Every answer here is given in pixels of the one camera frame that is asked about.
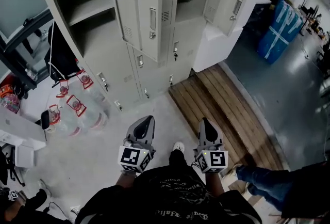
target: blue plastic wrap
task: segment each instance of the blue plastic wrap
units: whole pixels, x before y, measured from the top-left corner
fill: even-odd
[[[269,63],[275,62],[296,37],[302,24],[300,14],[284,0],[280,0],[275,8],[274,20],[259,42],[258,54]]]

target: black bag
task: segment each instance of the black bag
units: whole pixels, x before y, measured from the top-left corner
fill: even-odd
[[[52,40],[52,26],[48,31],[48,42],[51,44]],[[45,62],[47,65],[47,70],[49,71],[50,66],[48,62],[50,61],[51,49],[47,52],[45,56]],[[54,33],[53,33],[53,47],[52,47],[52,64],[64,75],[68,80],[73,77],[77,72],[80,71],[76,63],[76,57],[71,51],[68,43],[63,37],[57,24],[54,22]],[[51,79],[55,82],[63,80],[63,77],[56,71],[56,69],[51,66],[51,72],[49,73]]]

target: white sneaker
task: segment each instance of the white sneaker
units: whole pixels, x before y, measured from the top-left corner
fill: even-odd
[[[45,184],[45,182],[42,179],[40,179],[38,181],[38,185],[39,185],[40,189],[42,189],[46,192],[46,194],[49,198],[52,197],[52,192],[50,191],[50,189],[48,188],[48,186]]]
[[[224,186],[230,186],[235,183],[238,178],[236,174],[236,168],[242,166],[241,164],[235,164],[232,169],[221,179],[221,183]]]
[[[183,142],[181,141],[177,141],[174,144],[173,150],[180,150],[182,152],[185,152],[185,145],[183,144]]]

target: wooden step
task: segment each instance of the wooden step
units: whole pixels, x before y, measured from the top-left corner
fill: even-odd
[[[225,113],[259,167],[282,170],[280,159],[255,114],[218,66],[196,74]]]
[[[256,115],[220,66],[196,73],[169,89],[195,135],[203,117],[217,124],[229,153],[228,169],[234,164],[282,170],[280,159]],[[228,188],[243,193],[245,182],[236,181]],[[253,196],[254,205],[261,197]]]

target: locker vent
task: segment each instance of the locker vent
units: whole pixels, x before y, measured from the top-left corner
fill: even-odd
[[[210,13],[215,13],[216,10],[214,8],[212,8],[211,6],[208,6],[207,11]]]
[[[124,82],[127,83],[128,81],[131,81],[132,79],[133,79],[133,76],[129,75],[129,76],[124,78]]]
[[[132,38],[132,30],[129,27],[124,26],[124,35]]]
[[[161,20],[162,20],[162,21],[167,21],[167,20],[169,20],[169,18],[170,18],[170,13],[169,13],[168,11],[163,12],[163,13],[161,14]]]

